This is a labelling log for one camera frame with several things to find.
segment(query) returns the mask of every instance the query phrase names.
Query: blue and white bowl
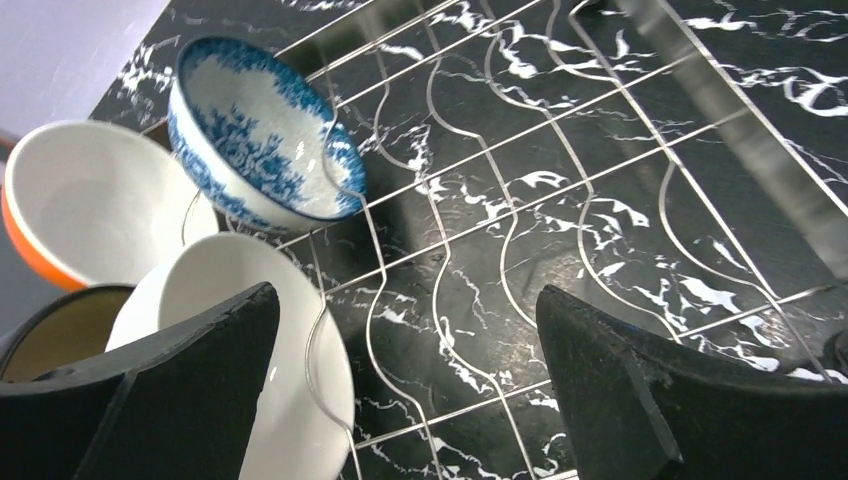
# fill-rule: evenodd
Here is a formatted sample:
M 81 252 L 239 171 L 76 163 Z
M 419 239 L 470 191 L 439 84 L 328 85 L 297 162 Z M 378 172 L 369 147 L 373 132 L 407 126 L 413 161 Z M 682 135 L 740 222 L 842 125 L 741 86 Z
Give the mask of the blue and white bowl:
M 362 159 L 330 106 L 297 72 L 241 40 L 203 37 L 183 48 L 168 135 L 198 188 L 243 224 L 305 232 L 362 209 L 348 193 L 365 194 Z

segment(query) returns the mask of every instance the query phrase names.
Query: bowl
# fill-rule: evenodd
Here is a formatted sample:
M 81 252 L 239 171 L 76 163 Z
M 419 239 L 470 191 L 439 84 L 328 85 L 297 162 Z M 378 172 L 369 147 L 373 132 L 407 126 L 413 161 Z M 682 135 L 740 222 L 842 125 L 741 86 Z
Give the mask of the bowl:
M 163 259 L 219 231 L 215 212 L 161 146 L 103 122 L 38 128 L 12 150 L 2 215 L 12 244 L 65 290 L 136 284 Z M 188 222 L 183 231 L 183 221 Z
M 349 452 L 347 435 L 315 403 L 304 374 L 307 338 L 321 312 L 321 296 L 270 245 L 226 232 L 186 247 L 139 283 L 115 320 L 107 351 L 191 318 L 264 281 L 277 290 L 280 323 L 239 478 L 335 480 Z M 122 333 L 126 328 L 131 334 Z M 350 364 L 329 310 L 318 335 L 310 357 L 318 390 L 330 411 L 352 427 Z
M 106 351 L 133 287 L 98 285 L 67 294 L 0 337 L 0 381 L 29 382 Z
M 361 210 L 359 197 L 348 193 L 365 194 L 357 146 L 292 68 L 225 37 L 190 42 L 176 67 L 171 145 L 219 210 L 277 233 L 306 232 Z

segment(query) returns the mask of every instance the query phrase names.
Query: blue bowl rim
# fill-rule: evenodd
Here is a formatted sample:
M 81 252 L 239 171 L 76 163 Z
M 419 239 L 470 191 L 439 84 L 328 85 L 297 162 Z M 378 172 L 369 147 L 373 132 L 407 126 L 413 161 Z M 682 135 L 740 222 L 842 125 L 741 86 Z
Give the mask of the blue bowl rim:
M 177 84 L 178 88 L 180 88 L 182 95 L 183 95 L 183 98 L 186 101 L 187 106 L 188 106 L 188 102 L 189 102 L 189 94 L 186 91 L 186 89 L 182 87 L 182 85 L 185 85 L 185 81 L 184 81 L 184 78 L 183 78 L 184 69 L 182 68 L 182 65 L 184 64 L 185 56 L 188 54 L 188 52 L 191 51 L 191 49 L 195 45 L 197 45 L 198 43 L 201 43 L 201 42 L 224 42 L 224 43 L 231 43 L 231 44 L 239 44 L 241 46 L 247 47 L 249 50 L 253 50 L 253 51 L 255 51 L 255 52 L 257 52 L 261 55 L 265 55 L 267 57 L 270 57 L 273 61 L 280 64 L 283 68 L 287 68 L 287 69 L 291 70 L 298 78 L 302 79 L 303 83 L 306 85 L 306 87 L 309 88 L 310 90 L 312 90 L 316 94 L 316 96 L 321 99 L 323 107 L 326 108 L 327 110 L 332 111 L 332 107 L 327 104 L 327 100 L 324 98 L 324 96 L 321 95 L 320 92 L 315 90 L 312 87 L 312 85 L 310 85 L 309 82 L 306 81 L 306 78 L 300 72 L 295 70 L 293 67 L 291 67 L 288 64 L 281 62 L 274 54 L 272 54 L 268 50 L 265 50 L 265 49 L 255 45 L 255 44 L 251 43 L 251 42 L 242 40 L 240 38 L 228 37 L 228 36 L 225 36 L 225 35 L 201 35 L 199 37 L 195 37 L 195 38 L 189 40 L 183 46 L 183 48 L 180 49 L 179 53 L 177 54 L 177 60 L 175 62 L 176 72 L 175 72 L 175 75 L 174 75 L 174 81 Z M 195 117 L 194 112 L 192 112 L 190 108 L 188 109 L 188 113 L 189 113 L 189 115 L 191 115 L 192 120 L 194 120 L 196 122 L 197 118 Z M 345 132 L 347 133 L 347 127 L 345 127 L 344 124 L 341 123 L 341 120 L 337 119 L 336 123 L 342 125 L 342 127 L 344 127 L 344 129 L 345 129 Z M 210 144 L 210 146 L 212 147 L 213 150 L 216 150 L 215 147 L 212 145 L 212 142 L 210 141 L 210 139 L 206 135 L 203 135 L 203 138 L 204 138 L 204 140 L 206 140 L 207 143 Z M 365 173 L 364 172 L 364 170 L 365 170 L 364 161 L 363 161 L 362 157 L 358 154 L 358 152 L 357 152 L 357 158 L 358 158 L 358 163 L 360 165 L 360 168 L 362 168 L 363 174 L 364 174 Z M 245 184 L 246 187 L 250 188 L 251 190 L 256 192 L 258 195 L 267 198 L 274 205 L 277 205 L 280 208 L 288 210 L 288 211 L 290 211 L 290 212 L 292 212 L 296 215 L 299 215 L 303 218 L 306 218 L 308 220 L 313 220 L 313 221 L 316 221 L 316 222 L 336 222 L 336 221 L 340 221 L 340 220 L 350 218 L 350 217 L 356 215 L 357 213 L 360 213 L 359 211 L 355 211 L 353 213 L 343 213 L 343 214 L 337 215 L 335 217 L 316 217 L 314 215 L 310 215 L 308 213 L 301 212 L 300 210 L 294 208 L 291 205 L 283 205 L 282 203 L 269 198 L 267 195 L 262 193 L 262 191 L 260 191 L 258 188 L 254 187 L 250 182 L 248 182 L 246 179 L 244 179 L 241 176 L 241 174 L 238 171 L 236 171 L 236 169 L 234 169 L 232 167 L 232 165 L 230 165 L 230 163 L 228 161 L 226 161 L 223 158 L 222 158 L 222 160 L 224 160 L 223 161 L 224 166 L 227 169 L 229 169 L 229 171 L 231 171 L 235 176 L 241 178 L 244 181 L 244 184 Z M 359 193 L 363 197 L 366 195 L 365 180 L 364 179 L 363 179 L 363 182 L 362 182 L 362 189 L 360 190 Z M 365 208 L 365 207 L 366 207 L 366 205 L 363 203 L 360 208 Z

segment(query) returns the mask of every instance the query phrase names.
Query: white bowl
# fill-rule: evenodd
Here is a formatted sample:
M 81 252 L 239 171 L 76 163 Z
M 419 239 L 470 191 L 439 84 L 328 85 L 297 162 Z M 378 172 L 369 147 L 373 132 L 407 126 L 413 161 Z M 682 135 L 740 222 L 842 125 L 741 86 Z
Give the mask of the white bowl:
M 347 435 L 314 402 L 304 373 L 307 337 L 321 298 L 309 279 L 268 244 L 219 233 L 163 263 L 124 304 L 106 350 L 191 318 L 263 281 L 277 290 L 280 325 L 239 478 L 334 480 L 347 459 Z M 347 353 L 329 310 L 322 321 L 310 365 L 325 404 L 352 427 Z
M 365 194 L 357 146 L 332 120 L 331 107 L 303 77 L 241 40 L 199 38 L 177 59 L 171 144 L 204 194 L 241 223 L 305 232 L 362 208 L 336 186 Z
M 53 123 L 12 150 L 3 217 L 18 252 L 67 290 L 136 284 L 183 247 L 197 188 L 157 143 L 96 121 Z M 191 207 L 185 240 L 217 233 L 212 206 Z

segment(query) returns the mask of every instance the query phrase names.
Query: wall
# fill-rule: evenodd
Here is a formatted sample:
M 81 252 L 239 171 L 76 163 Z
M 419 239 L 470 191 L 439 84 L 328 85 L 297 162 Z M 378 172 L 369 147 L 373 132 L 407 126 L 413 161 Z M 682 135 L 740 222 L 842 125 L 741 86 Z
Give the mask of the wall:
M 0 138 L 85 118 L 168 0 L 0 0 Z

